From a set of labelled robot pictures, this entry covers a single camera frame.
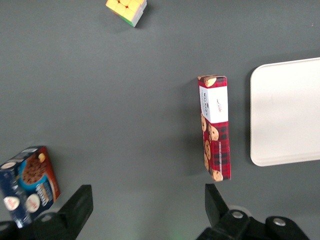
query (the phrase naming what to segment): white plate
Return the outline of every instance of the white plate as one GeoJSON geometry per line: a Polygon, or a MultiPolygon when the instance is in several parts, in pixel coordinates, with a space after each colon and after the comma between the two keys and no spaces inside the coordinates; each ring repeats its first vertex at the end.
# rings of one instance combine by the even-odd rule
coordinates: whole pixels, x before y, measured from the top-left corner
{"type": "Polygon", "coordinates": [[[254,164],[320,159],[320,57],[262,65],[250,92],[254,164]]]}

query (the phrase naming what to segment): gray table surface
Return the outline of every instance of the gray table surface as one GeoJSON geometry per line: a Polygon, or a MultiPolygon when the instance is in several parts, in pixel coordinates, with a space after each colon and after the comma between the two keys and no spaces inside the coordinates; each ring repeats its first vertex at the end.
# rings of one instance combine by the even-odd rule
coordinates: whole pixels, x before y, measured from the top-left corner
{"type": "Polygon", "coordinates": [[[196,78],[226,75],[232,179],[218,189],[319,239],[320,161],[258,167],[249,149],[251,73],[320,57],[320,1],[147,3],[133,28],[102,0],[0,2],[2,161],[44,144],[62,200],[92,185],[79,240],[193,240],[209,226],[212,183],[196,78]]]}

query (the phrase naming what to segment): red cookie box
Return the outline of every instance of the red cookie box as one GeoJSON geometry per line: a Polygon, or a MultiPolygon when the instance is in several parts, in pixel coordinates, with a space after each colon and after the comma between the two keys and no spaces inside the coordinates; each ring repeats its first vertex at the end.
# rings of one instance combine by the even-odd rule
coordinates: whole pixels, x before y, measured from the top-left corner
{"type": "Polygon", "coordinates": [[[227,78],[198,76],[204,165],[215,182],[231,178],[227,78]]]}

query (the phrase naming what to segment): plaid cookie box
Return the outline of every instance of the plaid cookie box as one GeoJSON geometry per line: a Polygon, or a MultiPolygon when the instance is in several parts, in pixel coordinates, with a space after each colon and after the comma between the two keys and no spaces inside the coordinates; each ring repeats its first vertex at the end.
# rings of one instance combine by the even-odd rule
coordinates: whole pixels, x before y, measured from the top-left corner
{"type": "Polygon", "coordinates": [[[215,182],[231,178],[227,78],[198,77],[204,165],[215,182]]]}
{"type": "Polygon", "coordinates": [[[5,207],[19,228],[48,210],[60,195],[45,146],[31,146],[0,165],[5,207]]]}

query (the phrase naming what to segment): box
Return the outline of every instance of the box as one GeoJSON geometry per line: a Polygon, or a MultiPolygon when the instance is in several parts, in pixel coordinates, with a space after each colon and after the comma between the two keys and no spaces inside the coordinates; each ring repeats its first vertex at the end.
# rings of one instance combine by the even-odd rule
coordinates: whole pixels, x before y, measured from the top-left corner
{"type": "Polygon", "coordinates": [[[215,182],[231,178],[227,78],[198,77],[204,165],[215,182]]]}
{"type": "Polygon", "coordinates": [[[32,146],[0,165],[3,201],[18,228],[48,210],[60,195],[45,146],[32,146]]]}

